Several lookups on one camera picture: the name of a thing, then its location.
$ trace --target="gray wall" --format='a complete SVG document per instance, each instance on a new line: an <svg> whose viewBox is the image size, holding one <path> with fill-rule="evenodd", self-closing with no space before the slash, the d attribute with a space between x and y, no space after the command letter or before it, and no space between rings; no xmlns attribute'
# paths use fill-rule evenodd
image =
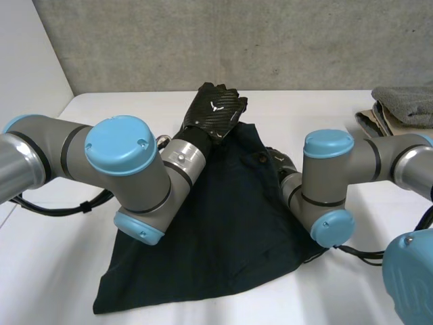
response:
<svg viewBox="0 0 433 325"><path fill-rule="evenodd" d="M432 0L33 0L75 94L433 84Z"/></svg>

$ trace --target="carbon fiber glove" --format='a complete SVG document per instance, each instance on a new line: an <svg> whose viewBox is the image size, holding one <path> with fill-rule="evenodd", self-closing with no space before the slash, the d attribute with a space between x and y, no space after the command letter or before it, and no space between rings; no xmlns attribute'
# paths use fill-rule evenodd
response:
<svg viewBox="0 0 433 325"><path fill-rule="evenodd" d="M182 128L198 127L219 143L237 125L246 105L246 97L239 97L236 89L204 83L185 115Z"/></svg>

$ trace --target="gray robot arm segment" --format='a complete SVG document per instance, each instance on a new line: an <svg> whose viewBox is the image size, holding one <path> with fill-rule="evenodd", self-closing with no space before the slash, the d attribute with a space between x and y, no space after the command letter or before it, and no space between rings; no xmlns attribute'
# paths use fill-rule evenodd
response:
<svg viewBox="0 0 433 325"><path fill-rule="evenodd" d="M201 143L210 141L206 134L202 140L195 136ZM181 138L160 155L147 125L132 116L95 127L46 116L21 118L0 136L1 202L56 177L87 183L117 197L119 229L156 244L206 164L210 146L203 154Z"/></svg>
<svg viewBox="0 0 433 325"><path fill-rule="evenodd" d="M338 130L310 133L303 174L282 181L283 197L321 246L341 245L355 228L344 209L349 184L388 180L432 199L431 147L429 139L416 134L355 141Z"/></svg>

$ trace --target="beige cloth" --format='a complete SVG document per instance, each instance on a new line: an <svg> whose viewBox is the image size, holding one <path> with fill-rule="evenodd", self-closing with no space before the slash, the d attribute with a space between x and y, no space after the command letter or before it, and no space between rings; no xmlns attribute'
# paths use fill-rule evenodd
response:
<svg viewBox="0 0 433 325"><path fill-rule="evenodd" d="M355 114L355 119L368 137L383 137L385 135L378 121L374 117L372 110L357 112Z"/></svg>
<svg viewBox="0 0 433 325"><path fill-rule="evenodd" d="M378 103L375 104L372 110L356 113L355 119L368 137L419 133L433 139L433 129L417 129L404 125L386 107Z"/></svg>

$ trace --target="concrete wall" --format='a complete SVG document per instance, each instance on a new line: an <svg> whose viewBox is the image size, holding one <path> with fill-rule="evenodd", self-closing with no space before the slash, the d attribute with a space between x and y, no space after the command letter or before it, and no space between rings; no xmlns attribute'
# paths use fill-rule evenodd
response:
<svg viewBox="0 0 433 325"><path fill-rule="evenodd" d="M31 0L0 0L0 132L15 116L58 116L72 99Z"/></svg>
<svg viewBox="0 0 433 325"><path fill-rule="evenodd" d="M433 83L432 0L33 0L75 94Z"/></svg>

